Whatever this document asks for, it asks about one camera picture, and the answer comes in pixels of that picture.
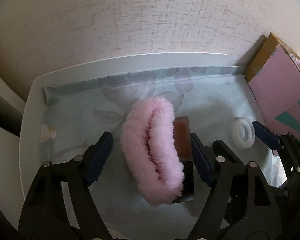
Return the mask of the pink lined cardboard box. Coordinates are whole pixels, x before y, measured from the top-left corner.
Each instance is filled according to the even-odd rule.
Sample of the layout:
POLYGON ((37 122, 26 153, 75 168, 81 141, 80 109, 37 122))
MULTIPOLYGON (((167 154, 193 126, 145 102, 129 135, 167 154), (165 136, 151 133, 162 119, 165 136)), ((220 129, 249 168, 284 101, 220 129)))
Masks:
POLYGON ((300 57, 270 34, 244 75, 265 126, 300 141, 300 57))

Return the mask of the dark red seal box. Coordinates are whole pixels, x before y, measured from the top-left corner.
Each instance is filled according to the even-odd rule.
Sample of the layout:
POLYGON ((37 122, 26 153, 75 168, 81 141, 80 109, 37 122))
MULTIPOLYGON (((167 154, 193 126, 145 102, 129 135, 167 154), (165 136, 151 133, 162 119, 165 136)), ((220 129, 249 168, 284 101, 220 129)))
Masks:
POLYGON ((183 173, 185 175, 181 196, 173 201, 174 204, 194 200, 194 178, 189 118, 187 116, 178 116, 175 118, 173 125, 174 146, 179 160, 184 166, 183 173))

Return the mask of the pink fuzzy sock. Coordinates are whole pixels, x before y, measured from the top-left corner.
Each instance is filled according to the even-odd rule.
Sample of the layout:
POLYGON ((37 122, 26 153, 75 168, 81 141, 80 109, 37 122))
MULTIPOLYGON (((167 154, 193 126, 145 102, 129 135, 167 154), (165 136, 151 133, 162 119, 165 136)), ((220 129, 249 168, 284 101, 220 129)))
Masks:
POLYGON ((183 190, 183 164, 174 146, 174 107, 157 96, 139 100, 122 125, 120 138, 138 190, 151 205, 172 204, 183 190))

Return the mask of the floral blue cloth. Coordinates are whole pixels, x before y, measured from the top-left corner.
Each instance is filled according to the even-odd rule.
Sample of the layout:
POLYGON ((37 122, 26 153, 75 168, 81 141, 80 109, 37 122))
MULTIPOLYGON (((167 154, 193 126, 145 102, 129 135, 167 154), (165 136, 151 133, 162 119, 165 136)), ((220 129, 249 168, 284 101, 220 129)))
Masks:
POLYGON ((190 131, 204 145, 224 141, 247 163, 258 163, 267 182, 280 186, 286 175, 278 157, 256 140, 239 150, 231 138, 240 117, 262 122, 262 114, 239 67, 170 68, 129 73, 44 89, 38 160, 69 161, 95 144, 103 132, 113 135, 114 147, 99 180, 90 187, 96 207, 114 237, 176 239, 190 233, 209 194, 194 175, 194 199, 172 205, 149 205, 139 193, 121 150, 121 128, 138 100, 161 96, 176 116, 189 119, 190 131))

